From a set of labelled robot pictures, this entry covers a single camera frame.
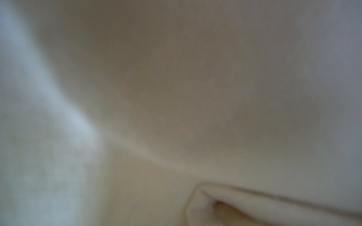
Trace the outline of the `beige canvas tote bag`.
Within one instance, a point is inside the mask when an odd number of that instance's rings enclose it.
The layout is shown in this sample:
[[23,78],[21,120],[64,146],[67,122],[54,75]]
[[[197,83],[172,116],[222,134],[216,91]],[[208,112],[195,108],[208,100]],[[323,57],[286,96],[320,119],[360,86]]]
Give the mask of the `beige canvas tote bag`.
[[1,225],[361,223],[361,1],[1,1]]

